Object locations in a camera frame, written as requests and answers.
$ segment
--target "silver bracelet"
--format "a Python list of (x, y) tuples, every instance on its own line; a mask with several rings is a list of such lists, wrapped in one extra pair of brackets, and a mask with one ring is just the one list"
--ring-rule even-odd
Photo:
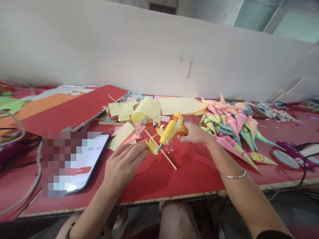
[(225, 177), (225, 178), (231, 178), (231, 179), (238, 179), (238, 178), (243, 178), (243, 177), (245, 177), (246, 176), (246, 170), (245, 169), (243, 169), (244, 170), (244, 172), (241, 174), (241, 175), (239, 175), (239, 176), (226, 176), (226, 175), (224, 175), (224, 174), (220, 174), (221, 176), (223, 176), (223, 177)]

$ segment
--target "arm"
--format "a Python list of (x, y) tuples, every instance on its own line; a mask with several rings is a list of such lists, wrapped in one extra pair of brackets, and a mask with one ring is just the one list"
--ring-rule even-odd
[[(190, 121), (184, 122), (188, 135), (179, 137), (181, 142), (204, 143), (220, 174), (239, 176), (242, 167), (221, 147), (210, 134)], [(246, 222), (253, 238), (266, 230), (276, 230), (292, 236), (281, 218), (257, 184), (246, 175), (240, 179), (221, 176), (227, 194), (233, 205)]]
[(118, 197), (149, 150), (145, 141), (120, 146), (107, 160), (103, 183), (70, 230), (70, 239), (99, 238)]

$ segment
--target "yellow hot glue gun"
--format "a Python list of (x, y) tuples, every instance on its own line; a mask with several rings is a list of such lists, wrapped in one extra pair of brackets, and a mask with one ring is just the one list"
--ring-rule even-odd
[(183, 125), (183, 116), (180, 113), (176, 113), (166, 126), (164, 133), (160, 138), (160, 147), (157, 152), (159, 152), (167, 142), (170, 142), (175, 134), (182, 135), (188, 134), (186, 127)]

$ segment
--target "hand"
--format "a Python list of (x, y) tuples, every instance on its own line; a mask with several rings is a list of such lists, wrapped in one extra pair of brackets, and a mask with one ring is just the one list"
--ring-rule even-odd
[(209, 133), (201, 129), (198, 125), (194, 124), (192, 121), (184, 121), (183, 125), (188, 130), (188, 135), (178, 135), (178, 138), (181, 142), (206, 144), (207, 142), (214, 140), (214, 137), (212, 137)]
[(149, 152), (145, 141), (124, 144), (109, 157), (105, 166), (105, 176), (100, 186), (105, 195), (119, 197), (132, 181), (137, 168)]

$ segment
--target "phone screen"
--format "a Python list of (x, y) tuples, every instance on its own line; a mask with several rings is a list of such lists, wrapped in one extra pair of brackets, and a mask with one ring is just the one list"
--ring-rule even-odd
[(86, 186), (95, 165), (102, 156), (106, 145), (109, 142), (109, 139), (109, 134), (100, 134), (94, 139), (87, 140), (87, 147), (83, 153), (85, 154), (85, 160), (82, 167), (72, 179), (67, 193), (80, 191)]

